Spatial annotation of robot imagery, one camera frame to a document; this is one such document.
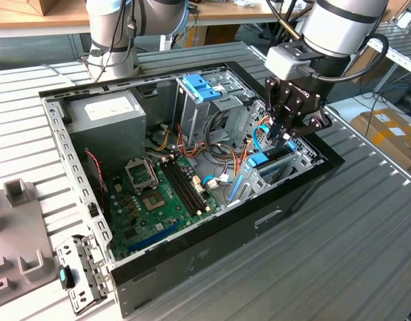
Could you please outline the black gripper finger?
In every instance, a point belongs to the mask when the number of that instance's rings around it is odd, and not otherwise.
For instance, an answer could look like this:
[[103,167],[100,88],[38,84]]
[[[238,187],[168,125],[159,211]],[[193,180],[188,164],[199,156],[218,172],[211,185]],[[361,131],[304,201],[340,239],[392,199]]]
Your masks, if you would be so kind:
[[272,143],[280,143],[284,134],[285,128],[285,111],[284,103],[286,94],[280,80],[274,77],[268,77],[265,80],[266,92],[266,111],[270,116],[270,130],[267,138]]
[[318,109],[318,111],[307,116],[306,124],[304,123],[304,118],[300,116],[287,120],[282,126],[282,139],[287,141],[304,137],[329,128],[331,125],[330,117],[324,113],[323,109]]

